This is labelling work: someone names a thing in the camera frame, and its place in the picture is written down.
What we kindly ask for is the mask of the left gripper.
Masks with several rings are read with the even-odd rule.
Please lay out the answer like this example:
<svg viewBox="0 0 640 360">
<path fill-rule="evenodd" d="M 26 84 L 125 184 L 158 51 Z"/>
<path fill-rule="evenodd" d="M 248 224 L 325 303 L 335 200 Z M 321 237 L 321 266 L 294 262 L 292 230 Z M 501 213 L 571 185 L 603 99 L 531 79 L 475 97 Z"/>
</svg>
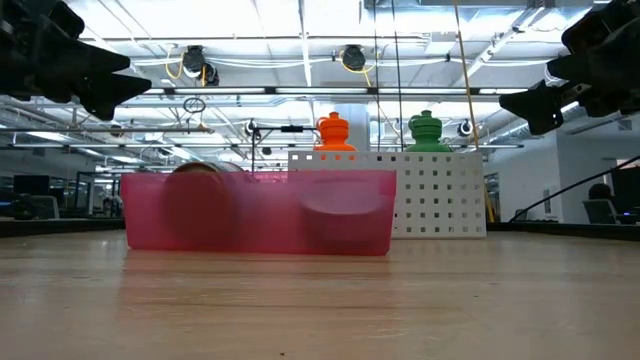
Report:
<svg viewBox="0 0 640 360">
<path fill-rule="evenodd" d="M 39 96 L 33 80 L 47 35 L 71 38 L 46 43 L 46 68 L 52 74 L 112 73 L 130 66 L 127 56 L 77 41 L 84 28 L 64 0 L 0 0 L 0 95 Z M 110 121 L 117 106 L 151 87 L 144 78 L 98 74 L 75 82 L 74 94 L 88 113 Z"/>
</svg>

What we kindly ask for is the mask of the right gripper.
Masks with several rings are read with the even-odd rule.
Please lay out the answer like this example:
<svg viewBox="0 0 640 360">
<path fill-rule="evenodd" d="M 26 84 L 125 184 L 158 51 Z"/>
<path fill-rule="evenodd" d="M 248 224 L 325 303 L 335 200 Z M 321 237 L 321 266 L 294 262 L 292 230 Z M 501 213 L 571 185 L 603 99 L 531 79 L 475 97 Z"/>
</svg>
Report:
<svg viewBox="0 0 640 360">
<path fill-rule="evenodd" d="M 590 117 L 640 113 L 640 0 L 594 5 L 561 40 L 570 55 L 549 61 L 547 70 L 589 87 L 579 104 Z M 564 123 L 562 94 L 561 87 L 540 81 L 501 95 L 499 104 L 524 119 L 532 135 L 544 135 Z"/>
</svg>

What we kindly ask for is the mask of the green plastic water bottle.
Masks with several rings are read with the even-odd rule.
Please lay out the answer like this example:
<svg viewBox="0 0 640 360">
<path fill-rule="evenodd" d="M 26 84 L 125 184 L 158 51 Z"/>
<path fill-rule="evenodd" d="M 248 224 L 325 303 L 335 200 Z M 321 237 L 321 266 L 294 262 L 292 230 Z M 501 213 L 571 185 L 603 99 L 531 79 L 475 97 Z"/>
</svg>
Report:
<svg viewBox="0 0 640 360">
<path fill-rule="evenodd" d="M 442 137 L 442 121 L 432 116 L 430 110 L 423 110 L 414 115 L 408 122 L 411 137 L 415 140 L 405 152 L 450 152 L 449 146 L 440 142 Z"/>
</svg>

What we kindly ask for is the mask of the blue label salmon can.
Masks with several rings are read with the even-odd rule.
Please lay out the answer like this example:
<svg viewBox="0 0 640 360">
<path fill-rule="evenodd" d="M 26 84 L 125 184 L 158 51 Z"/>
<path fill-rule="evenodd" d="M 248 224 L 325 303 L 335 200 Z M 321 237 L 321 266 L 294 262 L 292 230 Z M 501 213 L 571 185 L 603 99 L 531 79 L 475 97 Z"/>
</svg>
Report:
<svg viewBox="0 0 640 360">
<path fill-rule="evenodd" d="M 242 243 L 234 187 L 244 175 L 230 162 L 190 162 L 167 176 L 161 210 L 167 232 L 179 248 L 214 251 Z"/>
</svg>

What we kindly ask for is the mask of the pink translucent plastic bin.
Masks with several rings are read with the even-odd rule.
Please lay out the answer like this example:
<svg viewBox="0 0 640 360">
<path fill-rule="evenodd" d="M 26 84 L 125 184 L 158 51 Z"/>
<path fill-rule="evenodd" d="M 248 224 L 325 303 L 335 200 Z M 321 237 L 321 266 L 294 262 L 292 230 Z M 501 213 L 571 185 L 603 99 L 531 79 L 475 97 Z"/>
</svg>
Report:
<svg viewBox="0 0 640 360">
<path fill-rule="evenodd" d="M 161 210 L 162 185 L 170 173 L 122 177 L 121 197 L 127 242 L 136 250 L 211 251 L 179 248 L 167 232 Z M 387 170 L 314 170 L 281 173 L 245 172 L 234 190 L 242 241 L 212 252 L 326 255 L 304 240 L 300 200 L 316 194 L 380 194 L 396 199 L 396 174 Z"/>
</svg>

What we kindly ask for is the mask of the orange plastic water bottle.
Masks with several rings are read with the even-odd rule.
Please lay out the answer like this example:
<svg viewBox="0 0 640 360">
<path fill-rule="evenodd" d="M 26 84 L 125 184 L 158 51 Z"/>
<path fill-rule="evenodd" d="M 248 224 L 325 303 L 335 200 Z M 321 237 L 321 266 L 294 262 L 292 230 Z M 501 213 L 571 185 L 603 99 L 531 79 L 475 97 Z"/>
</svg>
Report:
<svg viewBox="0 0 640 360">
<path fill-rule="evenodd" d="M 316 129 L 320 133 L 321 144 L 313 150 L 321 152 L 320 159 L 325 161 L 329 157 L 326 152 L 356 152 L 357 149 L 347 143 L 349 137 L 349 122 L 340 117 L 336 111 L 330 112 L 328 117 L 321 117 L 316 122 Z"/>
</svg>

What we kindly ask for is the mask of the black monitor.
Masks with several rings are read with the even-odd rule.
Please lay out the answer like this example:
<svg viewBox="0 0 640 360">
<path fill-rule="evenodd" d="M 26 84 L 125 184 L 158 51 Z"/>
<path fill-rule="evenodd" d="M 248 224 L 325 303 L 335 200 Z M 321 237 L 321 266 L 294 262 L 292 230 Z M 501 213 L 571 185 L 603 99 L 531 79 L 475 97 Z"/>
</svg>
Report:
<svg viewBox="0 0 640 360">
<path fill-rule="evenodd" d="M 640 167 L 612 173 L 615 207 L 620 213 L 640 214 Z"/>
<path fill-rule="evenodd" d="M 13 191 L 21 195 L 48 195 L 50 177 L 48 175 L 14 175 Z"/>
</svg>

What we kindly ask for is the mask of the grey office chair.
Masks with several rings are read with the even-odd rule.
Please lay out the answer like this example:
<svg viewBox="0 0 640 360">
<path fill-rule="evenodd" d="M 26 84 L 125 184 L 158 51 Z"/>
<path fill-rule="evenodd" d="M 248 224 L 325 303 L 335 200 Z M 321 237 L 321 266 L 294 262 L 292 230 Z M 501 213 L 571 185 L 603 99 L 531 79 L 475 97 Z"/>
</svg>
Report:
<svg viewBox="0 0 640 360">
<path fill-rule="evenodd" d="M 32 214 L 34 219 L 50 220 L 59 219 L 58 201 L 51 195 L 33 195 L 29 197 L 32 204 Z"/>
<path fill-rule="evenodd" d="M 590 224 L 619 225 L 618 214 L 610 200 L 585 200 L 583 206 Z"/>
</svg>

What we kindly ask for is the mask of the white perforated bin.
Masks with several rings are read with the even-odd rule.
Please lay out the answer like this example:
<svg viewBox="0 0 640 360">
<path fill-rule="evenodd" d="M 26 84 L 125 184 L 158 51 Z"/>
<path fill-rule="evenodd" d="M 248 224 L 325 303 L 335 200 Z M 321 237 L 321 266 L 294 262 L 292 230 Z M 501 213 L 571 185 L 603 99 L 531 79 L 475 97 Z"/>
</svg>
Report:
<svg viewBox="0 0 640 360">
<path fill-rule="evenodd" d="M 395 172 L 394 239 L 486 236 L 483 162 L 477 152 L 291 151 L 288 168 Z"/>
</svg>

